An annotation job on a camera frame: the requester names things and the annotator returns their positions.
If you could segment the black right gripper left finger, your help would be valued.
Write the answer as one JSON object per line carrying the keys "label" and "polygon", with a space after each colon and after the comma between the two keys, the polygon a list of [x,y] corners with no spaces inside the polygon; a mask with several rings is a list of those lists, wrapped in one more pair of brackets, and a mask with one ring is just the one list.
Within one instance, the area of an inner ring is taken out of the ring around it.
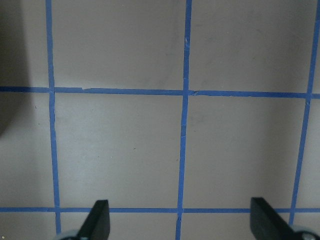
{"label": "black right gripper left finger", "polygon": [[111,231],[108,200],[97,200],[77,232],[76,240],[107,240]]}

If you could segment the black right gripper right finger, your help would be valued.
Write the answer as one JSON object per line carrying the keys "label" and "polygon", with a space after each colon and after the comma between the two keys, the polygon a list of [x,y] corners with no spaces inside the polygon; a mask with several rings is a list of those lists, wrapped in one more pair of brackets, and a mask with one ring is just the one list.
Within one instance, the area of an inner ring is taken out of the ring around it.
{"label": "black right gripper right finger", "polygon": [[250,200],[250,230],[256,240],[294,240],[296,235],[262,197]]}

